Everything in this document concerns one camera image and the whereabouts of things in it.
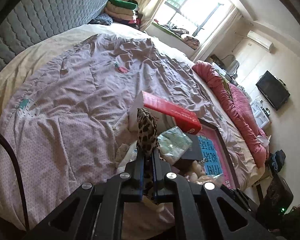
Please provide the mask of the electric fan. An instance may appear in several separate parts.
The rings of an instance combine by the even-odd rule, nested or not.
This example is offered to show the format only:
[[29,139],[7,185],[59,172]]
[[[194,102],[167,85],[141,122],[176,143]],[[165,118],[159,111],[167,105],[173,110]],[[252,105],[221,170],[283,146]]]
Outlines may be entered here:
[[232,63],[230,64],[230,66],[226,71],[227,72],[226,77],[229,81],[236,79],[238,68],[239,68],[239,62],[237,60],[232,61]]

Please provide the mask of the pink rolled comforter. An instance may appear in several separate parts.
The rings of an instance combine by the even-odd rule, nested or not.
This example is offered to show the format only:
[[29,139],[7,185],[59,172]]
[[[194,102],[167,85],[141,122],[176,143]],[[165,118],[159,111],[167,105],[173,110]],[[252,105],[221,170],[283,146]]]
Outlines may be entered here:
[[198,61],[192,69],[203,79],[217,97],[223,110],[240,131],[258,168],[264,167],[269,150],[258,140],[266,137],[253,116],[248,98],[235,85],[229,83],[208,62]]

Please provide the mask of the grey quilted headboard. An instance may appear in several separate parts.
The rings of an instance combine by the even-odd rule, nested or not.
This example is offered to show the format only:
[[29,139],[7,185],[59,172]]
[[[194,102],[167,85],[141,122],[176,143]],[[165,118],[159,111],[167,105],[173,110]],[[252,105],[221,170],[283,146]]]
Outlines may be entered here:
[[89,23],[108,0],[0,0],[0,72],[25,49]]

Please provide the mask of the leopard print fabric pouch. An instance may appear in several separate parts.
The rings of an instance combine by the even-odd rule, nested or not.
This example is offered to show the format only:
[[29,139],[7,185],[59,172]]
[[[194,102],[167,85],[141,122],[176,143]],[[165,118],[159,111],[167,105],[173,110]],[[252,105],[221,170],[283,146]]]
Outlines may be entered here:
[[152,154],[157,151],[160,160],[164,160],[160,156],[160,145],[158,142],[157,121],[146,108],[137,109],[137,142],[136,149],[138,153],[144,156],[144,187],[143,195],[147,198],[145,203],[152,203],[156,206],[160,204],[154,197],[154,182],[152,169]]

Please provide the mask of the white wall air conditioner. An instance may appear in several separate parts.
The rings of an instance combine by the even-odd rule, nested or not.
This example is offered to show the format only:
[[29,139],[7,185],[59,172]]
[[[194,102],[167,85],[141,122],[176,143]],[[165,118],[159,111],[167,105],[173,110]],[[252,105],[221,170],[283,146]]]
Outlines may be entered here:
[[254,42],[261,45],[263,48],[265,48],[267,51],[271,51],[273,48],[273,43],[264,38],[263,36],[259,35],[258,33],[250,30],[249,33],[247,33],[247,38],[253,40]]

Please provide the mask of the green floral tissue pack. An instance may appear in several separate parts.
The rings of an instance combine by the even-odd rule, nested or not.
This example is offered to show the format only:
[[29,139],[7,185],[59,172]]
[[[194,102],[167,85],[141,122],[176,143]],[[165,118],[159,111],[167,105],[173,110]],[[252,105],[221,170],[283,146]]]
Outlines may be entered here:
[[158,136],[160,156],[174,165],[192,146],[192,140],[178,127],[172,127]]

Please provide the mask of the dark clothes pile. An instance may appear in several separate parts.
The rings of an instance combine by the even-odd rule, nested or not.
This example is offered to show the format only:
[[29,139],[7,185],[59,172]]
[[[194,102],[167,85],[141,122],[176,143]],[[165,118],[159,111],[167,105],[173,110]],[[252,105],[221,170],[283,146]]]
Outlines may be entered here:
[[285,164],[286,154],[283,150],[276,151],[269,156],[269,167],[273,174],[279,173]]

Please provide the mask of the white drawer cabinet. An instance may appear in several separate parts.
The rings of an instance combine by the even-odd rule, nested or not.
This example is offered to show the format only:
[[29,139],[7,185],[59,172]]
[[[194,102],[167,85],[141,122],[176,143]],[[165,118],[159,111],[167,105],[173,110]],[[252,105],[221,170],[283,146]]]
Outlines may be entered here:
[[265,129],[267,128],[270,124],[270,112],[269,109],[265,109],[262,105],[262,102],[260,100],[255,99],[250,103],[254,119],[256,120],[256,123],[259,128]]

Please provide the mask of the black wall television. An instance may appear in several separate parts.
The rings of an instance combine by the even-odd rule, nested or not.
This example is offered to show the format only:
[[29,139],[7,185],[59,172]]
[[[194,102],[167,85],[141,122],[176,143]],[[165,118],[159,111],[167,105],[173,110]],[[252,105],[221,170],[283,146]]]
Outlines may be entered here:
[[271,106],[278,111],[289,99],[290,93],[284,83],[266,71],[257,81],[256,87],[269,101]]

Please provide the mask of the blankets on window sill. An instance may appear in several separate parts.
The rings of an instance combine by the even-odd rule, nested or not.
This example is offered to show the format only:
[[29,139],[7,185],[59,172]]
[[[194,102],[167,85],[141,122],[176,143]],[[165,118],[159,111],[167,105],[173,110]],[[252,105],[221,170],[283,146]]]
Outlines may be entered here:
[[190,35],[188,30],[169,25],[164,25],[164,28],[181,38],[181,40],[192,49],[196,50],[200,46],[200,41],[194,36]]

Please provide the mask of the dark navy small box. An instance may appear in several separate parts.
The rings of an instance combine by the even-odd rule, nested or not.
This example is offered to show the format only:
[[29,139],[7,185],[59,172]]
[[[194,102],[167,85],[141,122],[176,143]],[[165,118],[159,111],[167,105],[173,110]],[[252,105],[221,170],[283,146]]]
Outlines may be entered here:
[[198,136],[189,133],[186,133],[186,135],[191,139],[192,144],[181,156],[181,160],[201,161],[203,159],[203,154],[200,148]]

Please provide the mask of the cream teddy bear plush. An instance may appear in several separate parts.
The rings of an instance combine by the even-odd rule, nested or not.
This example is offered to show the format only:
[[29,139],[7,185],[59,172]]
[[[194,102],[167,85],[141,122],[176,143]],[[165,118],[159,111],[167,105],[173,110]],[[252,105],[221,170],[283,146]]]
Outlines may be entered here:
[[189,182],[195,183],[199,178],[205,175],[206,172],[204,167],[201,165],[201,163],[198,163],[196,160],[194,160],[190,165],[189,170],[184,174],[184,177]]

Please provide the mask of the mauve strawberry bed quilt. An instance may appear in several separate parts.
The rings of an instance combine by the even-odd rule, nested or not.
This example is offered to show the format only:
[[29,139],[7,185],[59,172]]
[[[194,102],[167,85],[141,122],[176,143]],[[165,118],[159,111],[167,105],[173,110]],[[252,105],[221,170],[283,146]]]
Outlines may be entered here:
[[0,216],[19,229],[28,218],[33,228],[82,183],[111,178],[117,149],[136,139],[128,130],[128,110],[141,91],[218,127],[238,166],[238,130],[191,63],[148,38],[97,34],[38,69],[7,103],[0,133],[16,155],[27,211],[0,146]]

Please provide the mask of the stack of folded blankets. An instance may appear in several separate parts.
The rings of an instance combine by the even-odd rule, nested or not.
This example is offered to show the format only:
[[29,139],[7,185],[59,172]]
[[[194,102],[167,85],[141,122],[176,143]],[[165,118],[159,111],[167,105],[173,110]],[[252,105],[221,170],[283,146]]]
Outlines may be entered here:
[[114,22],[127,25],[134,29],[139,29],[140,18],[138,13],[138,2],[136,0],[108,0],[104,12],[107,13]]

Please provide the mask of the pink book in tray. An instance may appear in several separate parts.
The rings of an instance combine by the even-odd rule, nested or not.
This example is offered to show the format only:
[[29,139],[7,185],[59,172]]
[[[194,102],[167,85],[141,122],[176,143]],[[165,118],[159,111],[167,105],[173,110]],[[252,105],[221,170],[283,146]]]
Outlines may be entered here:
[[[219,132],[219,129],[202,119],[199,120],[201,130],[196,134],[199,139],[203,159],[197,161],[201,163],[206,172],[206,176],[219,178],[221,183],[230,189],[239,187],[239,182],[232,165],[230,154],[226,148],[225,142]],[[187,172],[194,160],[181,160],[175,164],[179,170]]]

